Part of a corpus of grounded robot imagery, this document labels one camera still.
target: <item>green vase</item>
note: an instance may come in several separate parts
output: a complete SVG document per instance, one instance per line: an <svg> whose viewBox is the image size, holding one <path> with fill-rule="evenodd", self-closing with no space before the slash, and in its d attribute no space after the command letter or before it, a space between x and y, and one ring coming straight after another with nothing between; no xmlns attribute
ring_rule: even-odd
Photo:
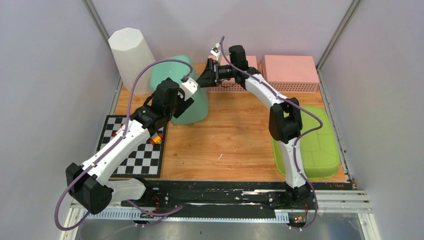
<svg viewBox="0 0 424 240"><path fill-rule="evenodd" d="M191 78L198 79L198 73L193 65L193 62L188 56L179 55L170 57L170 59L178 59L189 63L193 67ZM174 82L181 84L181 79L189 72L189 67L179 62L163 62L153 66L151 70L150 85L153 91L165 79L171 78ZM175 125L185 125L199 122L208 115L208 95L205 89L199 88L191 97L194 103L179 118L172 117L171 122Z"/></svg>

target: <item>checkerboard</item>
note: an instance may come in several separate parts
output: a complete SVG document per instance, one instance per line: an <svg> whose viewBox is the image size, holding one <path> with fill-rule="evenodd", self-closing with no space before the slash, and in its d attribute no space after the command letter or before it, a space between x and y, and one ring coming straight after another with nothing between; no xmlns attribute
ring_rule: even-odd
<svg viewBox="0 0 424 240"><path fill-rule="evenodd" d="M108 115L104 122L97 151L102 149L112 138L113 134L125 122L125 115ZM159 178L161 176L162 156L165 147L166 128L162 127L157 132L164 138L160 144L152 145L149 140L137 147L122 161L111 177L131 178Z"/></svg>

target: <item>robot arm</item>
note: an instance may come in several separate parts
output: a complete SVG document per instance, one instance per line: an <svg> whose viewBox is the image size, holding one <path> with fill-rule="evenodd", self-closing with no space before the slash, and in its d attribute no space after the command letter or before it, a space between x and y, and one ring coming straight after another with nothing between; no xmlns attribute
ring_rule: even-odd
<svg viewBox="0 0 424 240"><path fill-rule="evenodd" d="M116 136L98 153L80 166L72 163L66 169L69 185L89 166L92 168L75 184L69 194L83 205L91 214L98 214L109 203L140 199L146 188L137 179L109 181L114 170L140 144L145 143L157 130L164 127L172 117L178 118L192 103L191 96L198 89L198 84L189 78L178 84L170 78L162 81L139 107L128 122L127 134L124 125ZM104 154L100 162L94 162Z"/></svg>
<svg viewBox="0 0 424 240"><path fill-rule="evenodd" d="M212 58L207 60L206 68L198 78L197 83L201 88L217 87L223 80L234 78L237 84L253 93L270 111L268 128L271 136L278 141L284 159L286 183L292 189L304 188L304 192L308 193L308 185L301 176L301 174L305 173L299 143L295 149L299 170L296 168L293 154L294 142L301 135L300 131L302 130L301 113L299 109L294 108L283 100L288 99L297 105L299 105L299 101L296 98L288 98L280 94L264 79L257 69L249 67L245 50L241 45L231 46L228 49L230 62L257 79L241 74L230 65L221 66L222 53L220 47L219 43L217 43L210 51L216 57L216 60Z"/></svg>

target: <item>pink foam block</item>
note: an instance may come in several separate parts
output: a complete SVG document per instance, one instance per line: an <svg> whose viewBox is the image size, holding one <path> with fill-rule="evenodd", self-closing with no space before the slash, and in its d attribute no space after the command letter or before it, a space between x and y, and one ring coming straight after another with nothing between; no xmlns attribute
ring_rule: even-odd
<svg viewBox="0 0 424 240"><path fill-rule="evenodd" d="M216 59L215 56L211 55L208 58ZM256 59L256 56L246 56L247 62L249 63L249 67L258 68L258 62ZM228 65L228 62L225 60L224 57L221 59L221 65ZM234 78L231 78L230 80L225 80L222 82L221 86L216 87L208 87L207 92L211 93L244 93L247 91L244 90L240 85L236 84L234 81Z"/></svg>
<svg viewBox="0 0 424 240"><path fill-rule="evenodd" d="M320 83L312 56L265 55L261 67L279 92L315 93Z"/></svg>

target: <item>green container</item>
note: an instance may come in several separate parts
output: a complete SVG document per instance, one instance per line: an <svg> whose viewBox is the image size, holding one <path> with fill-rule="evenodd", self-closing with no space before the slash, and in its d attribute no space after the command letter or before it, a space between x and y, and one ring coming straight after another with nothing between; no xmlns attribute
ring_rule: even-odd
<svg viewBox="0 0 424 240"><path fill-rule="evenodd" d="M193 62L188 56L179 55L170 57L170 59L178 59L189 63L193 67L191 78L198 79L198 73L193 65ZM181 84L181 79L190 71L190 68L179 62L163 62L153 66L151 71L150 85L153 91L165 79L171 78L174 82ZM205 89L199 88L191 97L194 103L179 118L173 117L171 122L175 125L185 125L199 122L208 115L208 95Z"/></svg>
<svg viewBox="0 0 424 240"><path fill-rule="evenodd" d="M329 117L327 113L319 107L302 107L316 115L323 123L321 129L310 132L300 139L300 155L302 156L305 175L310 180L331 178L336 175L339 169L340 156ZM301 117L303 123L301 133L320 125L317 120L303 111L301 112ZM280 146L277 141L273 138L271 139L277 169L281 174L286 175Z"/></svg>

